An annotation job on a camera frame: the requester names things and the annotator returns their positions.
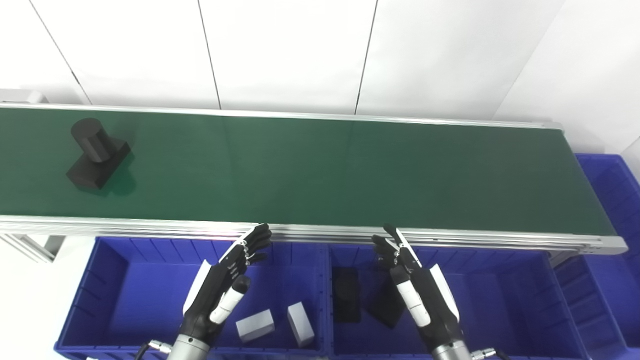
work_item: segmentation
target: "white wall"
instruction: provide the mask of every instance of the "white wall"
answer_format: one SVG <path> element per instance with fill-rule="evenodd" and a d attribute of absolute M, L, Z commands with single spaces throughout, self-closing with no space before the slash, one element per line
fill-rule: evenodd
<path fill-rule="evenodd" d="M 564 0 L 379 0 L 358 114 L 490 120 Z"/>
<path fill-rule="evenodd" d="M 493 117 L 562 123 L 577 152 L 640 136 L 640 3 L 566 0 Z"/>
<path fill-rule="evenodd" d="M 33 4 L 46 27 L 0 3 L 0 87 L 54 102 L 552 120 L 588 152 L 640 135 L 636 0 Z"/>
<path fill-rule="evenodd" d="M 621 155 L 640 183 L 640 137 L 629 145 Z"/>
<path fill-rule="evenodd" d="M 29 1 L 0 2 L 0 34 L 0 88 L 35 89 L 51 102 L 88 104 Z"/>
<path fill-rule="evenodd" d="M 351 113 L 375 0 L 201 0 L 225 109 Z"/>
<path fill-rule="evenodd" d="M 218 108 L 197 0 L 33 0 L 94 104 Z"/>

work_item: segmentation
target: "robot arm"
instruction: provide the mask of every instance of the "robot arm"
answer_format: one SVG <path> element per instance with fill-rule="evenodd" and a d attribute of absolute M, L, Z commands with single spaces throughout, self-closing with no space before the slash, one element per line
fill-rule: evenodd
<path fill-rule="evenodd" d="M 141 359 L 146 348 L 152 347 L 168 352 L 167 360 L 205 360 L 225 320 L 249 290 L 251 280 L 244 275 L 247 266 L 266 259 L 265 253 L 256 251 L 269 245 L 271 230 L 261 224 L 236 240 L 218 264 L 205 260 L 184 303 L 184 319 L 173 346 L 151 341 L 135 359 Z"/>
<path fill-rule="evenodd" d="M 415 321 L 427 349 L 436 360 L 481 360 L 502 352 L 492 348 L 470 353 L 460 328 L 460 312 L 449 285 L 435 264 L 423 268 L 400 230 L 385 225 L 392 240 L 372 237 L 378 263 L 390 270 L 391 278 Z"/>

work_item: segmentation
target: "blue plastic bin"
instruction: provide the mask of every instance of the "blue plastic bin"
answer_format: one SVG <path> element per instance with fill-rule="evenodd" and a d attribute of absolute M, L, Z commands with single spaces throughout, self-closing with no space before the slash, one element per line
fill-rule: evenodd
<path fill-rule="evenodd" d="M 577 159 L 628 252 L 569 259 L 556 268 L 593 359 L 640 359 L 640 186 L 618 155 Z"/>
<path fill-rule="evenodd" d="M 512 359 L 584 359 L 560 286 L 542 252 L 416 247 L 423 266 L 438 263 L 460 310 L 470 350 L 495 347 Z M 365 308 L 386 272 L 370 246 L 332 245 L 332 266 L 358 270 Z M 360 323 L 333 324 L 333 357 L 430 358 L 408 311 L 391 330 L 364 309 Z"/>
<path fill-rule="evenodd" d="M 69 359 L 133 359 L 145 341 L 173 343 L 182 305 L 202 260 L 218 261 L 225 241 L 97 238 L 55 350 Z M 247 270 L 252 287 L 229 316 L 211 359 L 311 359 L 327 354 L 326 245 L 274 243 Z M 287 306 L 302 301 L 316 338 L 299 349 Z M 270 309 L 276 331 L 243 344 L 235 322 Z M 165 359 L 149 350 L 144 359 Z"/>

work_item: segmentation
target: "black object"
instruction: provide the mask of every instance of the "black object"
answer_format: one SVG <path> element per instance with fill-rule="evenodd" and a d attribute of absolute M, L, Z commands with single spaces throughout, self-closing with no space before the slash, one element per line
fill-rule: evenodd
<path fill-rule="evenodd" d="M 76 122 L 71 135 L 84 152 L 67 172 L 67 177 L 78 186 L 101 189 L 131 152 L 127 142 L 107 135 L 94 118 Z"/>
<path fill-rule="evenodd" d="M 356 268 L 332 268 L 333 321 L 360 322 L 360 283 Z"/>
<path fill-rule="evenodd" d="M 136 353 L 136 356 L 134 356 L 133 360 L 142 360 L 142 357 L 145 355 L 145 352 L 147 352 L 147 350 L 149 350 L 149 343 L 140 345 L 138 353 Z"/>
<path fill-rule="evenodd" d="M 367 306 L 367 312 L 389 329 L 396 327 L 405 309 L 406 304 L 391 279 L 391 275 L 385 279 L 373 301 Z"/>

